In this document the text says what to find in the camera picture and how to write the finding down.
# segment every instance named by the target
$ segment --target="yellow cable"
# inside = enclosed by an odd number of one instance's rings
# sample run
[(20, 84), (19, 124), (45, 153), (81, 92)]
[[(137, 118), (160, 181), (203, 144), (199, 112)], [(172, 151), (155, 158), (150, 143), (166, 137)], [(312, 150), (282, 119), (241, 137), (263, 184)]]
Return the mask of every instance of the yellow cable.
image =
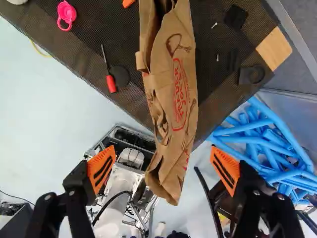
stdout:
[(39, 49), (36, 47), (36, 45), (34, 44), (34, 42), (30, 39), (30, 42), (32, 43), (32, 46), (33, 46), (33, 48), (35, 49), (35, 51), (37, 52), (37, 53), (39, 53), (41, 56), (44, 56), (44, 57), (52, 57), (52, 56), (50, 56), (50, 55), (44, 55), (42, 52), (40, 52), (39, 51)]

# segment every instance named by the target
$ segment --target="blue plastic structure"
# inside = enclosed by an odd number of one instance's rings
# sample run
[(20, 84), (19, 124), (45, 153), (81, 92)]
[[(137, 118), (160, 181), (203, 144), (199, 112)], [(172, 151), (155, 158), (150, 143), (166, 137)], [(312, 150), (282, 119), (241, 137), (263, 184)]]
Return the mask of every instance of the blue plastic structure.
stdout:
[[(219, 126), (207, 140), (219, 149), (244, 160), (278, 192), (292, 198), (294, 205), (310, 204), (307, 194), (317, 193), (317, 176), (311, 159), (297, 142), (288, 126), (255, 97), (248, 100), (238, 119), (228, 116), (231, 127)], [(240, 153), (228, 143), (244, 143)]]

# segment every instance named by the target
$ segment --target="black round pad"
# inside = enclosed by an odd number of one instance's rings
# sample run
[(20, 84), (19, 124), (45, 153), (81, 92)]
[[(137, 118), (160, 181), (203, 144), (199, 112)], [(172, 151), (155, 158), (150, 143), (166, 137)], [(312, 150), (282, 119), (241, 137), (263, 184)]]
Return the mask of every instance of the black round pad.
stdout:
[(118, 88), (126, 87), (130, 82), (129, 72), (122, 66), (111, 66), (109, 73), (114, 77), (115, 84)]

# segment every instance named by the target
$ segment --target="light blue floor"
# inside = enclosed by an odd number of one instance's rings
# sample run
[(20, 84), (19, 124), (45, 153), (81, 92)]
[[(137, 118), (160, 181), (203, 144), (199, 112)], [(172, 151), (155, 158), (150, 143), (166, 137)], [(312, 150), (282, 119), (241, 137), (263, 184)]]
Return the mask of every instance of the light blue floor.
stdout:
[[(62, 180), (115, 123), (148, 133), (62, 64), (39, 55), (29, 39), (1, 17), (0, 32), (1, 190), (34, 203), (46, 192), (63, 193)], [(167, 232), (216, 237), (193, 170), (194, 166), (202, 170), (210, 188), (217, 182), (209, 163), (210, 146), (204, 142), (191, 154), (179, 205), (160, 200), (154, 225), (165, 221)], [(60, 237), (71, 237), (67, 221)]]

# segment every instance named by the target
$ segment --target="table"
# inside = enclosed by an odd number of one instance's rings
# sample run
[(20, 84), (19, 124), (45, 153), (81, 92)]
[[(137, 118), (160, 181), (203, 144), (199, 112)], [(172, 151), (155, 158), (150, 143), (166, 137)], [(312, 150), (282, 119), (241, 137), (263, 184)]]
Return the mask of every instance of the table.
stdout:
[[(140, 124), (152, 129), (141, 74), (135, 69), (134, 53), (139, 50), (137, 2), (124, 9), (119, 0), (69, 0), (78, 13), (70, 32), (63, 32), (57, 27), (56, 8), (59, 2), (30, 0), (24, 5), (16, 6), (3, 0), (0, 2), (0, 14)], [(278, 26), (278, 20), (260, 0), (252, 3), (246, 0), (239, 2), (249, 12), (249, 17), (239, 34), (229, 31), (222, 24), (214, 29), (220, 32), (213, 35), (211, 26), (214, 21), (221, 22), (226, 10), (235, 2), (190, 2), (197, 45), (196, 72), (199, 97), (199, 118), (194, 148), (202, 143), (227, 115), (267, 83), (273, 75), (271, 73), (292, 52)], [(115, 94), (110, 94), (105, 84), (106, 69), (100, 49), (101, 43), (105, 46), (109, 64), (124, 66), (131, 76), (129, 85)], [(242, 66), (257, 63), (265, 65), (267, 76), (261, 83), (238, 86), (238, 70), (229, 74), (223, 70), (225, 64), (219, 68), (214, 66), (215, 52), (220, 52), (220, 56), (223, 56), (233, 48), (241, 51)]]

